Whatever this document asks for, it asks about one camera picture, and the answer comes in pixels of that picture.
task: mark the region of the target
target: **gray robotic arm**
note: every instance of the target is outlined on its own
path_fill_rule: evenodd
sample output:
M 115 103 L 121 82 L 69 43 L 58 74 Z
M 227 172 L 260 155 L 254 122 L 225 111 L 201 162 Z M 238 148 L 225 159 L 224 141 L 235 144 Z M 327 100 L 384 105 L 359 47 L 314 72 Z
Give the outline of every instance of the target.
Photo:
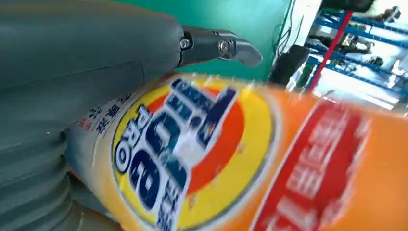
M 90 108 L 216 58 L 262 60 L 229 31 L 97 0 L 0 3 L 0 230 L 117 230 L 72 202 L 63 132 Z

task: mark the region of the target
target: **orange bottle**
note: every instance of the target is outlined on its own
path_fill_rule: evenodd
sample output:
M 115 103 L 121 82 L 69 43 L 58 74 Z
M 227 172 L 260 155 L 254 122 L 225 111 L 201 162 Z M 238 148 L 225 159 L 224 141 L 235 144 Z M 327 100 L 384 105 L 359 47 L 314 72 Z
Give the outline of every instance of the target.
M 92 109 L 68 158 L 127 231 L 408 230 L 408 123 L 211 76 Z

